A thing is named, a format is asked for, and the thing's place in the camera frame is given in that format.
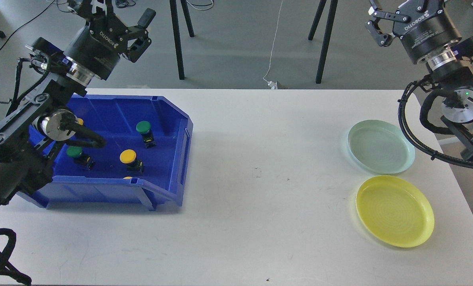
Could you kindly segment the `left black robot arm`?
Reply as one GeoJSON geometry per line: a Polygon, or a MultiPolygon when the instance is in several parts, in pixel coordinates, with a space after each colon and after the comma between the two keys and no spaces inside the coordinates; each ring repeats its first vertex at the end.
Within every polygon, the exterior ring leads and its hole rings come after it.
{"type": "Polygon", "coordinates": [[[110,0],[70,0],[68,6],[85,26],[66,50],[43,38],[32,44],[30,62],[42,76],[12,99],[10,113],[0,121],[0,206],[17,192],[33,194],[50,183],[64,145],[106,145],[102,136],[79,125],[67,103],[74,94],[85,96],[92,78],[107,80],[121,56],[135,63],[151,45],[147,28],[156,16],[153,9],[128,27],[110,0]]]}

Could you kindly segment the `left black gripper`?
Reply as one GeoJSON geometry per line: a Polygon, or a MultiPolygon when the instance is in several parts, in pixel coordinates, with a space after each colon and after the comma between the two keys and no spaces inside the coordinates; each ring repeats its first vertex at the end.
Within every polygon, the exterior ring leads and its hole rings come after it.
{"type": "Polygon", "coordinates": [[[112,0],[77,0],[76,13],[86,24],[64,51],[102,80],[108,79],[120,54],[132,63],[144,54],[151,45],[147,28],[156,16],[155,10],[146,9],[137,25],[128,27],[113,8],[112,0]]]}

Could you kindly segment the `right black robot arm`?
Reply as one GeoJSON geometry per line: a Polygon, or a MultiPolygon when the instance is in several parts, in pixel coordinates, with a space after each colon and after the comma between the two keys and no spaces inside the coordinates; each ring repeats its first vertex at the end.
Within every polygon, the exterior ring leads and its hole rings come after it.
{"type": "Polygon", "coordinates": [[[387,47],[399,39],[413,64],[425,63],[428,74],[409,83],[398,100],[399,126],[406,139],[432,160],[473,169],[473,36],[462,40],[445,11],[443,0],[407,0],[394,13],[369,2],[367,30],[377,44],[387,47]],[[438,152],[421,142],[409,128],[406,105],[421,88],[427,97],[420,107],[419,121],[434,134],[454,135],[465,149],[461,158],[438,152]]]}

